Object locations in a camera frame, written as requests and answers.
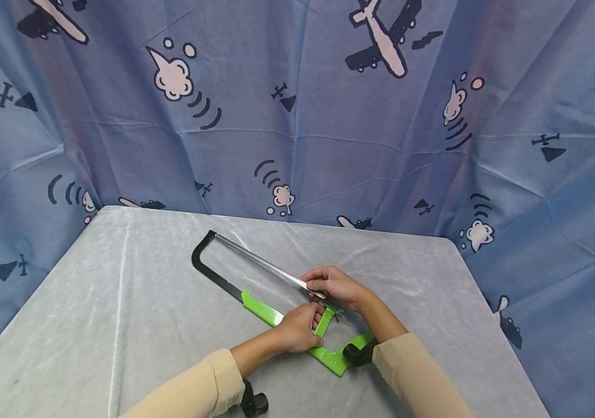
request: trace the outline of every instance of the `person's left hand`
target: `person's left hand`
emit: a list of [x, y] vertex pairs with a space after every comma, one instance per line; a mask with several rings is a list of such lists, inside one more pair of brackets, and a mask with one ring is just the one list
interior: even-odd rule
[[302, 352], [312, 347], [320, 347], [323, 340], [313, 333], [312, 327], [318, 325], [325, 308], [312, 302], [299, 305], [286, 313], [283, 320], [274, 329], [280, 336], [285, 351]]

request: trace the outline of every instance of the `hand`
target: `hand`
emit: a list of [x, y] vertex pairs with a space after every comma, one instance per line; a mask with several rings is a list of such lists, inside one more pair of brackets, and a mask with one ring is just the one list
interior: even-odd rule
[[329, 296], [340, 300], [354, 312], [360, 311], [360, 303], [373, 295], [367, 287], [356, 282], [334, 265], [309, 270], [300, 277], [309, 290], [324, 291]]
[[280, 324], [273, 330], [280, 336], [279, 341], [285, 351], [302, 352], [312, 347], [320, 347], [323, 340], [313, 333], [312, 327], [318, 325], [325, 308], [312, 302], [299, 305], [288, 312]]

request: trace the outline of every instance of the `metal blade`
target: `metal blade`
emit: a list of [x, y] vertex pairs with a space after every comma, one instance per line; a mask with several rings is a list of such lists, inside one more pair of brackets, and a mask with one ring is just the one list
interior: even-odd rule
[[285, 279], [288, 279], [290, 282], [293, 282], [297, 286], [302, 287], [302, 289], [305, 289], [306, 291], [310, 291], [312, 294], [318, 296], [320, 299], [323, 299], [323, 300], [325, 299], [325, 295], [320, 293], [319, 291], [309, 290], [306, 286], [306, 282], [303, 282], [302, 280], [299, 280], [297, 277], [294, 277], [288, 273], [285, 273], [282, 269], [276, 267], [276, 265], [271, 264], [269, 261], [263, 259], [262, 257], [253, 254], [251, 251], [246, 250], [246, 248], [244, 248], [240, 245], [237, 245], [236, 243], [230, 241], [230, 239], [227, 239], [226, 237], [221, 236], [221, 234], [216, 234], [215, 238], [218, 239], [218, 241], [225, 244], [226, 246], [232, 248], [232, 250], [239, 251], [241, 254], [244, 254], [246, 257], [249, 257], [250, 259], [256, 261], [257, 263], [262, 264], [266, 268], [272, 270], [272, 272], [279, 274], [279, 276], [282, 276]]

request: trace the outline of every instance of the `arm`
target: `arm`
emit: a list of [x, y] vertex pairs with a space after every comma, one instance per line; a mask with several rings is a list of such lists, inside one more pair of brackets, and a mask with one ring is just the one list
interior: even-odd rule
[[219, 349], [162, 384], [121, 418], [211, 418], [241, 402], [243, 378], [281, 352], [322, 344], [312, 329], [324, 311], [319, 304], [290, 311], [274, 329], [232, 349]]
[[415, 334], [371, 290], [333, 266], [302, 276], [311, 290], [325, 291], [362, 315], [379, 345], [373, 363], [415, 418], [472, 418], [466, 401]]

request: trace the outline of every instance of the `cartoon cloud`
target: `cartoon cloud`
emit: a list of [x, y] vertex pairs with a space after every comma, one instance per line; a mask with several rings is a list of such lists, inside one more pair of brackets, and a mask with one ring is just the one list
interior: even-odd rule
[[147, 46], [146, 47], [153, 63], [156, 64], [156, 75], [153, 81], [156, 87], [165, 93], [165, 97], [170, 101], [177, 101], [184, 96], [190, 96], [193, 92], [193, 81], [190, 79], [190, 69], [186, 62], [174, 58], [169, 61], [160, 52]]

